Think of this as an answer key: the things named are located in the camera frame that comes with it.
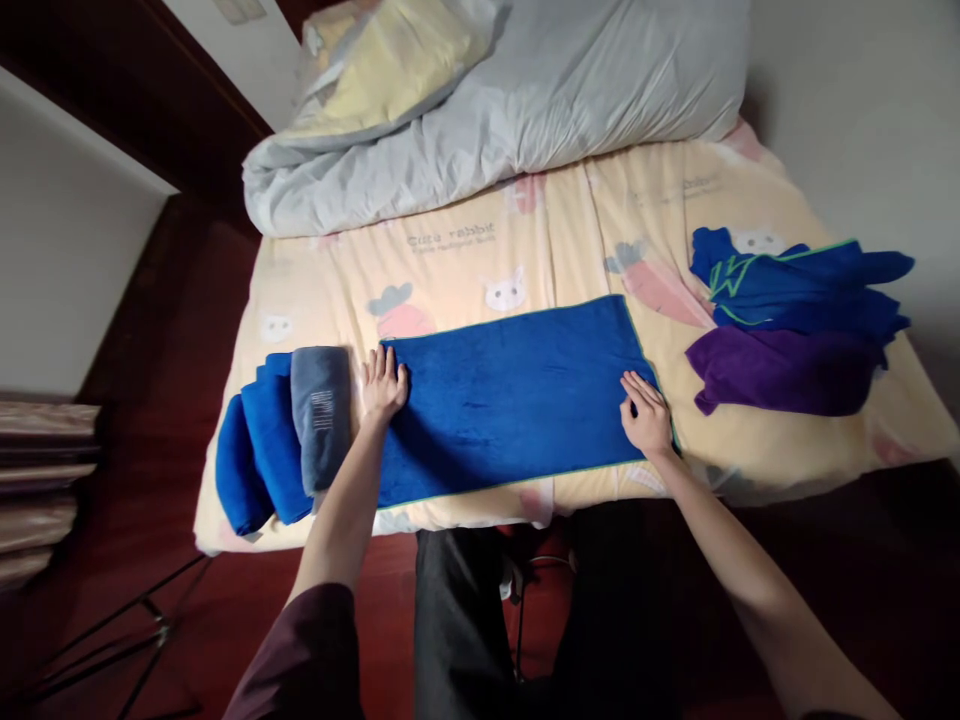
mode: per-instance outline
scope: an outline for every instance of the right hand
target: right hand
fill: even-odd
[[[369,362],[363,364],[363,404],[366,417],[390,421],[407,402],[410,394],[410,378],[406,365],[397,364],[394,349],[377,345],[370,351]]]
[[[625,372],[620,384],[627,391],[620,403],[620,422],[627,440],[650,459],[673,452],[670,411],[663,396],[633,371]],[[637,408],[636,417],[631,405]]]

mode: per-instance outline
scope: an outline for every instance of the bed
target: bed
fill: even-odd
[[[706,288],[690,271],[692,234],[701,227],[728,227],[735,245],[759,243],[770,253],[835,242],[742,121],[721,142],[634,145],[523,174],[427,212],[343,232],[264,237],[224,403],[255,379],[269,353],[341,345],[356,368],[382,338],[622,294],[684,458],[731,503],[823,493],[871,470],[956,452],[957,428],[904,333],[886,348],[888,370],[856,415],[740,405],[703,415],[694,403],[703,382],[684,355],[715,327]],[[355,404],[354,422],[360,412]],[[303,545],[311,517],[292,525],[274,517],[255,536],[236,536],[217,495],[216,439],[194,523],[198,548]],[[548,524],[600,502],[664,495],[655,468],[640,461],[381,509],[373,532]]]

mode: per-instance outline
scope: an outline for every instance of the wall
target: wall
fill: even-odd
[[[0,393],[80,389],[176,190],[0,69]]]
[[[177,19],[274,130],[293,114],[300,45],[276,0],[265,17],[231,25],[213,0],[163,0]]]
[[[886,290],[960,416],[960,4],[755,0],[760,133],[837,238],[902,250]]]

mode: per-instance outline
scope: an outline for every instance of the rolled gray towel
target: rolled gray towel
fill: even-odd
[[[350,355],[346,348],[294,350],[290,392],[293,424],[300,438],[303,489],[310,496],[323,495],[350,449]]]

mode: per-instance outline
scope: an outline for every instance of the black pants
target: black pants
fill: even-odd
[[[679,717],[662,612],[650,592],[640,501],[574,513],[578,572],[545,704],[514,681],[495,528],[417,534],[414,630],[418,720]],[[536,612],[527,608],[527,612]]]

